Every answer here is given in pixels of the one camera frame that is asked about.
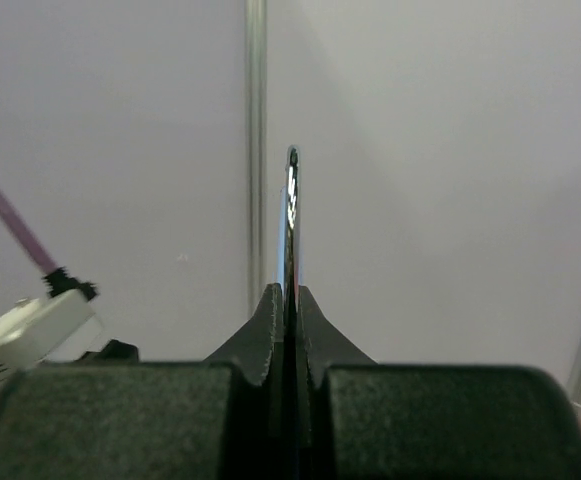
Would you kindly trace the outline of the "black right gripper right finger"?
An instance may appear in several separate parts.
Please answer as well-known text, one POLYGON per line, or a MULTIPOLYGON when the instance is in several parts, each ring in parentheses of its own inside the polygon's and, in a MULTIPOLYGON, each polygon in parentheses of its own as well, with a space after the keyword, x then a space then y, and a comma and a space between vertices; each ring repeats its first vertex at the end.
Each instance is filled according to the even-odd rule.
POLYGON ((300 291, 308 479, 581 479, 561 386, 518 365, 380 364, 300 291))

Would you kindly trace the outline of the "blue hanger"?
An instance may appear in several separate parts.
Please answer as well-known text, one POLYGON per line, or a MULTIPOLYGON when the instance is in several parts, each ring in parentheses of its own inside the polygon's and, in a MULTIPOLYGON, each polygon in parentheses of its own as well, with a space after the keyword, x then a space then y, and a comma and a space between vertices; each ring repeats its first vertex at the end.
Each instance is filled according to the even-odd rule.
POLYGON ((290 309, 296 311, 298 308, 301 276, 301 175, 300 152, 296 145, 291 145, 287 151, 285 186, 282 193, 280 219, 283 221, 283 227, 280 235, 280 253, 283 268, 279 269, 279 274, 283 276, 284 309, 290 312, 290 309))

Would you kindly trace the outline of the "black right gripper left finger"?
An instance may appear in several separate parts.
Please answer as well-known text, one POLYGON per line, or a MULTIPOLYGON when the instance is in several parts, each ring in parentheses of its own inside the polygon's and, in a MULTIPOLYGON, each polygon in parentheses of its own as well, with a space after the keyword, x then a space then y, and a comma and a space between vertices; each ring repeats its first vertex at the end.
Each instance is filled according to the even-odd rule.
POLYGON ((0 479, 280 479, 282 294, 200 362, 128 349, 18 373, 0 393, 0 479))

